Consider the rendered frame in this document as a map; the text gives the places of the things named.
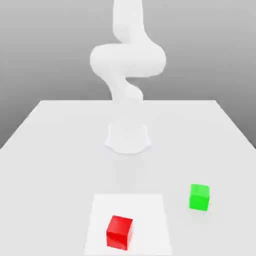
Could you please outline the small green cube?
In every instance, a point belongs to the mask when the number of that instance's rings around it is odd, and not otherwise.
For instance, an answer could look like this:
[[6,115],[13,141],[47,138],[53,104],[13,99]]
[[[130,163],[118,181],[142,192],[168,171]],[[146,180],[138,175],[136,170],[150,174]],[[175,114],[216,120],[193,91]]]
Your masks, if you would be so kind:
[[189,208],[207,211],[210,201],[210,187],[208,185],[192,183],[190,186]]

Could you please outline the small red cube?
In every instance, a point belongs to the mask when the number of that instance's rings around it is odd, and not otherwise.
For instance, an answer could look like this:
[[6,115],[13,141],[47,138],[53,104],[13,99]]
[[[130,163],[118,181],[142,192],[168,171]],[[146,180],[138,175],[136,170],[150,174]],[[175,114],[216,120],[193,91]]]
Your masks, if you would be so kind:
[[106,245],[127,251],[133,235],[133,219],[113,215],[106,230]]

